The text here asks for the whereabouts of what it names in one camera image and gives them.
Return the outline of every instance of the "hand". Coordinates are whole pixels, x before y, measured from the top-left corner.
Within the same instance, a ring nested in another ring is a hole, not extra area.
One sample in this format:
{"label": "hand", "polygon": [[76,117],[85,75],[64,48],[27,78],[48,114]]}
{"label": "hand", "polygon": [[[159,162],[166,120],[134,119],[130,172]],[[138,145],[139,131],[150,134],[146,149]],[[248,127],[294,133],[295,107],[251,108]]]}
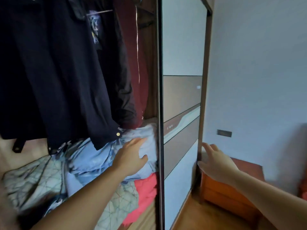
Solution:
{"label": "hand", "polygon": [[236,164],[215,144],[203,143],[202,145],[208,154],[208,162],[198,161],[199,168],[210,178],[231,185],[235,173],[239,171]]}
{"label": "hand", "polygon": [[112,167],[121,171],[125,177],[136,174],[148,161],[147,155],[140,158],[139,150],[146,138],[134,138],[118,150]]}

